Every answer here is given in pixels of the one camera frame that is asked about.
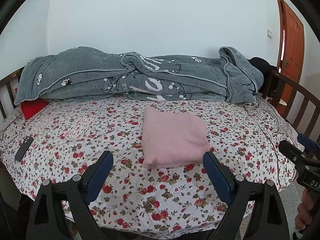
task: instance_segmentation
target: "white bedsheet with red roses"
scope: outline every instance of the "white bedsheet with red roses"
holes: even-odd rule
[[[18,107],[2,125],[1,156],[24,194],[35,198],[44,179],[53,183],[83,173],[101,152],[114,152],[114,166],[89,206],[100,227],[167,239],[217,227],[227,209],[201,164],[146,170],[141,149],[143,109],[195,113],[207,123],[212,151],[235,174],[271,179],[279,191],[294,179],[281,155],[286,139],[301,148],[297,133],[265,100],[238,106],[226,102],[133,101],[112,97],[90,102],[53,102],[25,121]],[[14,156],[25,136],[33,144],[21,162]],[[72,219],[67,203],[65,214]],[[248,204],[247,214],[252,203]]]

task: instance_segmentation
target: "wall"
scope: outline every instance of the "wall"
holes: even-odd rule
[[[48,52],[56,54],[72,47],[90,46],[107,53],[137,51],[146,56],[217,57],[219,47],[233,46],[247,58],[263,57],[276,64],[279,12],[276,5],[272,22],[266,3],[266,0],[51,0]],[[268,28],[274,34],[273,39],[267,37]]]
[[[38,56],[48,54],[47,19],[50,0],[26,0],[0,35],[0,79],[23,67]],[[0,99],[6,113],[13,108],[6,88]]]
[[[311,29],[308,22],[302,16],[302,14],[298,11],[298,9],[293,5],[290,0],[284,0],[290,8],[295,12],[295,14],[299,17],[304,26],[304,35],[305,35],[305,52],[304,52],[304,61],[303,68],[300,78],[300,85],[309,90],[312,94],[314,94],[317,98],[320,98],[320,89],[319,89],[319,81],[320,81],[320,43],[315,36],[313,30]],[[301,94],[297,94],[291,111],[288,115],[288,120],[293,123],[299,109],[301,103],[303,101],[303,96]],[[311,103],[308,104],[306,112],[301,120],[301,123],[298,127],[299,132],[304,132],[307,128],[310,119],[313,115],[313,111],[315,106]],[[317,139],[320,134],[320,118],[316,123],[316,126],[310,135],[310,138]]]

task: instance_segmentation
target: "black phone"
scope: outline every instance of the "black phone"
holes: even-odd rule
[[[17,160],[18,162],[21,162],[21,160],[23,159],[25,153],[29,149],[32,142],[33,142],[33,138],[31,136],[26,136],[26,138],[23,140],[22,145],[17,151],[16,156],[14,157],[15,160]]]

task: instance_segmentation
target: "light switch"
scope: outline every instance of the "light switch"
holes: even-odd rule
[[[272,32],[271,31],[269,31],[269,30],[267,30],[268,32],[267,32],[267,36],[270,38],[270,39],[272,39]]]

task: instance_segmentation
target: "blue gripper pad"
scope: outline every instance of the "blue gripper pad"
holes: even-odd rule
[[[232,203],[230,185],[208,153],[203,155],[203,167],[207,171],[208,177],[220,200],[230,206]]]
[[[98,166],[92,177],[87,183],[87,194],[84,201],[89,205],[92,201],[95,201],[100,193],[103,183],[106,181],[113,166],[113,155],[109,152],[101,164]]]
[[[309,139],[307,136],[305,136],[302,133],[298,134],[297,141],[309,151],[312,151],[312,152],[320,151],[319,145],[315,141]]]

